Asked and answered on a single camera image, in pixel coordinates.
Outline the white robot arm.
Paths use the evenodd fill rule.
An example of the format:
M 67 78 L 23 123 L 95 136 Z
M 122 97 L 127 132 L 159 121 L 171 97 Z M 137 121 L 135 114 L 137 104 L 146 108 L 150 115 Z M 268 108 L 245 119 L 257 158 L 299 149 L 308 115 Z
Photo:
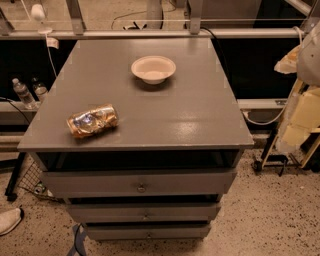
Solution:
M 276 72 L 282 74 L 296 73 L 297 77 L 310 86 L 320 86 L 320 22 L 309 33 L 299 35 L 299 44 L 290 50 L 274 66 Z

